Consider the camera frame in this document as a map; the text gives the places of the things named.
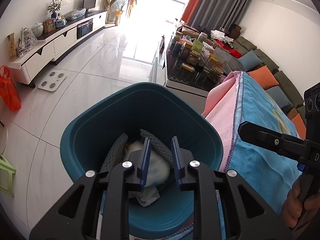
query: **hand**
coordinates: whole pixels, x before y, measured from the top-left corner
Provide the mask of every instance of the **hand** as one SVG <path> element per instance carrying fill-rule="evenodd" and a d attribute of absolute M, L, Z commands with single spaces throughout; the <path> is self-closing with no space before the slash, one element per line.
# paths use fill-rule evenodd
<path fill-rule="evenodd" d="M 288 192 L 287 199 L 282 205 L 281 216 L 284 220 L 284 223 L 290 228 L 294 228 L 296 226 L 298 218 L 302 212 L 302 204 L 298 200 L 298 196 L 300 194 L 299 178 L 292 185 L 292 189 L 290 189 Z M 304 202 L 304 208 L 306 211 L 309 211 L 306 217 L 306 221 L 309 221 L 314 217 L 320 208 L 320 193 L 309 197 Z"/>

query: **potted plant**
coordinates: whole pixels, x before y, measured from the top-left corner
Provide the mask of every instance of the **potted plant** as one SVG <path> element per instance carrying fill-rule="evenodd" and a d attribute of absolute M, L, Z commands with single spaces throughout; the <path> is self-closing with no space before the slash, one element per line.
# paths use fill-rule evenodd
<path fill-rule="evenodd" d="M 118 26 L 119 24 L 119 18 L 120 16 L 123 14 L 123 7 L 127 4 L 129 0 L 122 0 L 121 6 L 119 6 L 118 2 L 116 0 L 112 0 L 110 2 L 110 6 L 113 5 L 114 3 L 117 3 L 119 10 L 118 11 L 114 11 L 115 15 L 116 15 L 116 20 L 115 20 L 115 25 Z"/>
<path fill-rule="evenodd" d="M 61 1 L 58 1 L 58 0 L 52 0 L 52 2 L 50 3 L 50 5 L 48 6 L 47 10 L 49 12 L 51 12 L 51 18 L 54 18 L 56 19 L 57 18 L 57 11 L 60 11 L 60 8 L 61 8 Z"/>

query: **table drawer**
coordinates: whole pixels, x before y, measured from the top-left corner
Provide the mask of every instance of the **table drawer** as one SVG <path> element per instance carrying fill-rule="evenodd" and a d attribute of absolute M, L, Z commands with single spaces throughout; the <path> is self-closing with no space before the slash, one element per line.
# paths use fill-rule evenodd
<path fill-rule="evenodd" d="M 106 16 L 107 14 L 102 14 L 98 17 L 93 18 L 93 27 L 92 29 L 95 30 L 97 28 L 101 28 L 106 24 Z"/>
<path fill-rule="evenodd" d="M 31 80 L 54 58 L 53 41 L 39 49 L 25 64 Z"/>
<path fill-rule="evenodd" d="M 63 51 L 67 46 L 74 43 L 77 40 L 77 28 L 68 30 L 67 32 L 61 34 L 58 38 L 53 40 L 54 51 L 57 56 Z"/>

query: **tiled floor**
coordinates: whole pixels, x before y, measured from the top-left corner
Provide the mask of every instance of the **tiled floor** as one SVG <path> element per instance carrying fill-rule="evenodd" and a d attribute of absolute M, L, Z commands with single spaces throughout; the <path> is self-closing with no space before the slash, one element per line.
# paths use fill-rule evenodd
<path fill-rule="evenodd" d="M 138 35 L 119 27 L 104 29 L 72 51 L 57 66 L 67 71 L 55 92 L 19 86 L 22 107 L 5 111 L 8 129 L 4 157 L 16 167 L 14 194 L 0 192 L 0 202 L 17 229 L 30 230 L 72 185 L 60 159 L 60 138 L 66 126 L 98 101 L 132 83 L 147 82 L 161 35 Z"/>

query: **sofa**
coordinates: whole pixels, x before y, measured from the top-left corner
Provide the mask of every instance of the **sofa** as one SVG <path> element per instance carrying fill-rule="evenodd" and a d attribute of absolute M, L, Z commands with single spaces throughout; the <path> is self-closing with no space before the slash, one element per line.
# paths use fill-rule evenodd
<path fill-rule="evenodd" d="M 306 109 L 304 106 L 304 100 L 298 92 L 297 88 L 284 74 L 284 72 L 282 70 L 279 71 L 279 66 L 262 50 L 258 49 L 257 46 L 255 46 L 242 36 L 240 36 L 238 39 L 234 41 L 233 49 L 236 49 L 242 55 L 249 53 L 249 51 L 251 50 L 254 52 L 254 54 L 262 61 L 262 63 L 248 71 L 248 73 L 266 65 L 275 77 L 276 81 L 279 83 L 278 86 L 288 98 L 288 104 L 281 108 L 282 111 L 287 115 L 287 117 L 289 117 L 290 120 L 292 120 L 295 117 L 295 114 L 300 114 L 304 124 L 306 125 Z"/>

